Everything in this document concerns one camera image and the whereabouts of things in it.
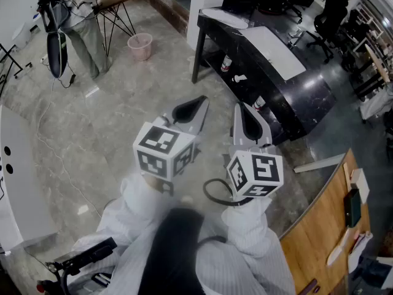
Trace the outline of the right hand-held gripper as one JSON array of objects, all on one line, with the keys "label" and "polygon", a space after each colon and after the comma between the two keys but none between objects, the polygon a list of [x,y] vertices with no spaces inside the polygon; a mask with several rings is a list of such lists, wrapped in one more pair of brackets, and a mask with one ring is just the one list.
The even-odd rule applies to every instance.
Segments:
[{"label": "right hand-held gripper", "polygon": [[235,104],[232,137],[234,145],[256,145],[230,148],[226,169],[234,198],[268,197],[283,186],[283,159],[271,144],[270,126],[246,103]]}]

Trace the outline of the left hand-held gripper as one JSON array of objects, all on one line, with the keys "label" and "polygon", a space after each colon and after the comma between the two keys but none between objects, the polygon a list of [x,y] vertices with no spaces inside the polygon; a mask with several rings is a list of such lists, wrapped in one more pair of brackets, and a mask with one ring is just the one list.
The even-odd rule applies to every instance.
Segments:
[{"label": "left hand-held gripper", "polygon": [[163,116],[141,127],[133,143],[136,163],[143,175],[157,180],[160,192],[173,195],[181,175],[194,161],[196,135],[203,128],[208,107],[209,99],[201,95],[173,109],[176,127]]}]

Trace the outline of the person's right forearm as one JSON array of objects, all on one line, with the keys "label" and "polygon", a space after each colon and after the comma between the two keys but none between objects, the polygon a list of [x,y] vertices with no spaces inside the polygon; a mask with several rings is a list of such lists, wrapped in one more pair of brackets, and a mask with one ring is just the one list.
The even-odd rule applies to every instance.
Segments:
[{"label": "person's right forearm", "polygon": [[242,206],[230,206],[222,213],[228,227],[228,239],[236,248],[253,258],[272,254],[282,256],[277,235],[268,227],[266,210],[271,199],[253,199]]}]

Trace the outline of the pink plastic bucket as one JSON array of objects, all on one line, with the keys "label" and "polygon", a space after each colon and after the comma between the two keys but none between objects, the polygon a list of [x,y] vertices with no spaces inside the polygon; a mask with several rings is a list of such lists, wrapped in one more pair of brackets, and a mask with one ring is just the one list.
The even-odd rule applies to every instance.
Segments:
[{"label": "pink plastic bucket", "polygon": [[128,39],[127,45],[137,61],[146,61],[151,56],[153,37],[149,33],[138,33]]}]

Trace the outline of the white rectangular panel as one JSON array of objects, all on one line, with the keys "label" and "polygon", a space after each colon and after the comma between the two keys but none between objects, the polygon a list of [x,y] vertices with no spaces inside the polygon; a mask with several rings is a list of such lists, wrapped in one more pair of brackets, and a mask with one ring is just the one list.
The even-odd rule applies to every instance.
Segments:
[{"label": "white rectangular panel", "polygon": [[242,29],[240,33],[268,60],[285,81],[306,71],[304,65],[285,43],[266,26]]}]

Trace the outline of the thin wooden stick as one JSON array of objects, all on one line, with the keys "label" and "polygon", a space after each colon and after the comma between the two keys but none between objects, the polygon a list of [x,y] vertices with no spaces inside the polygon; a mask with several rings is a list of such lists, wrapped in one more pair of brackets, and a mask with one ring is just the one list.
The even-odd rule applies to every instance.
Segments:
[{"label": "thin wooden stick", "polygon": [[348,164],[346,162],[343,163],[343,170],[344,170],[344,177],[345,177],[345,181],[346,181],[347,192],[350,192],[351,191],[351,182],[350,182],[350,177],[349,177]]}]

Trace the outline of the brown raised step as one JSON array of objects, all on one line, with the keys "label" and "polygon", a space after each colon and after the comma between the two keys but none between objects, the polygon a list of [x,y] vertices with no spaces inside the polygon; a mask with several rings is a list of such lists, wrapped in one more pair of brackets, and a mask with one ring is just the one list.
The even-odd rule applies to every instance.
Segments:
[{"label": "brown raised step", "polygon": [[179,0],[145,0],[183,37],[187,37],[190,11]]}]

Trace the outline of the white flat box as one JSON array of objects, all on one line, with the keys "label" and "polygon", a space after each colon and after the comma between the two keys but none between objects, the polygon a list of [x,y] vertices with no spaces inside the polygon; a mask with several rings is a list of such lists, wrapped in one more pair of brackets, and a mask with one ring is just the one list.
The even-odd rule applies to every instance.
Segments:
[{"label": "white flat box", "polygon": [[351,186],[359,190],[360,199],[362,204],[366,204],[370,189],[365,177],[364,170],[362,168],[357,168],[351,173]]}]

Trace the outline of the wooden curved desk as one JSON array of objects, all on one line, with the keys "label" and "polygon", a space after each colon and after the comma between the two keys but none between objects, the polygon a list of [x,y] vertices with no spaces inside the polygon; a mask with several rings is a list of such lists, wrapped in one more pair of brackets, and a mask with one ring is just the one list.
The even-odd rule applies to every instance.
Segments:
[{"label": "wooden curved desk", "polygon": [[351,228],[341,254],[331,266],[327,266],[329,254],[347,228],[344,197],[348,192],[344,162],[348,164],[349,174],[358,167],[353,151],[348,150],[310,207],[281,239],[297,294],[315,278],[321,288],[318,293],[308,295],[330,295],[348,275],[348,254],[355,244],[355,234],[371,230],[368,205],[362,204],[361,219]]}]

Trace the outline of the person's torso in white coat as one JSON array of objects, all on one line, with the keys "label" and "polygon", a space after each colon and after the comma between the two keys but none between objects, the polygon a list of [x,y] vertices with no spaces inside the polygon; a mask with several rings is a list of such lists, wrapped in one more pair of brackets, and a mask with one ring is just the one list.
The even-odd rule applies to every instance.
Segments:
[{"label": "person's torso in white coat", "polygon": [[[73,249],[85,251],[110,237],[96,231]],[[112,276],[98,295],[295,295],[283,252],[278,258],[243,254],[230,243],[227,225],[220,228],[182,203],[130,245],[116,244],[112,255],[69,278],[77,295],[86,294],[85,283],[98,272]]]}]

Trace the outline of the black office chair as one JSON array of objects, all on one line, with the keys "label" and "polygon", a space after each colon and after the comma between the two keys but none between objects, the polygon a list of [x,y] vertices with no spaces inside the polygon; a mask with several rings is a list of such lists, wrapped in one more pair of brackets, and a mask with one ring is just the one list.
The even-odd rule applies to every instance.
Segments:
[{"label": "black office chair", "polygon": [[347,6],[348,0],[325,0],[324,10],[314,19],[315,33],[318,36],[306,31],[314,39],[314,42],[309,42],[306,46],[319,45],[326,56],[324,63],[333,58],[333,52],[327,43],[335,40],[341,22],[348,14]]}]

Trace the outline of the light wooden board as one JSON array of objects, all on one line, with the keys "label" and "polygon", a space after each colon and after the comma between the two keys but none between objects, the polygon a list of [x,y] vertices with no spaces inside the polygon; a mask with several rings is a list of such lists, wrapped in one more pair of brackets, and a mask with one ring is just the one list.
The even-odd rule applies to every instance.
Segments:
[{"label": "light wooden board", "polygon": [[373,63],[375,64],[378,73],[380,74],[380,76],[382,77],[383,81],[385,81],[385,83],[389,83],[390,82],[390,78],[388,76],[388,73],[386,72],[382,61],[376,56],[375,52],[368,46],[368,44],[365,44],[365,48],[370,56],[370,58],[372,59]]}]

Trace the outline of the black oval padded device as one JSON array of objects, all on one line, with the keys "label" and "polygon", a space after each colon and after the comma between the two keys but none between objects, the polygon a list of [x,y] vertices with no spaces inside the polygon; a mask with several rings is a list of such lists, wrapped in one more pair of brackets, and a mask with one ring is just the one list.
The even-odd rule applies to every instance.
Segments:
[{"label": "black oval padded device", "polygon": [[68,62],[66,35],[62,32],[47,35],[47,55],[50,71],[54,78],[59,79]]}]

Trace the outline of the white flat spatula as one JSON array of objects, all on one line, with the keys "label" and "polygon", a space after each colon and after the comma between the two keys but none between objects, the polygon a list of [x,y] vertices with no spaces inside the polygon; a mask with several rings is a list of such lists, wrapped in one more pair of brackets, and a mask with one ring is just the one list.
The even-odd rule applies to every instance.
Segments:
[{"label": "white flat spatula", "polygon": [[337,243],[337,245],[334,247],[334,249],[329,254],[329,256],[327,258],[327,262],[326,262],[328,267],[331,266],[335,262],[337,257],[341,254],[343,248],[346,245],[346,242],[347,242],[350,232],[351,232],[351,228],[347,227],[344,234],[341,236],[340,241]]}]

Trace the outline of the white shelving rack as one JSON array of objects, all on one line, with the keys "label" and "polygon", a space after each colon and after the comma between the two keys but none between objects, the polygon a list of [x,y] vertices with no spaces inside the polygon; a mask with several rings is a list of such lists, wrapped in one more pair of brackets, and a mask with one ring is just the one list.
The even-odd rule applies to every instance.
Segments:
[{"label": "white shelving rack", "polygon": [[364,52],[365,44],[384,55],[393,51],[393,17],[382,14],[369,0],[349,12],[345,27],[353,52]]}]

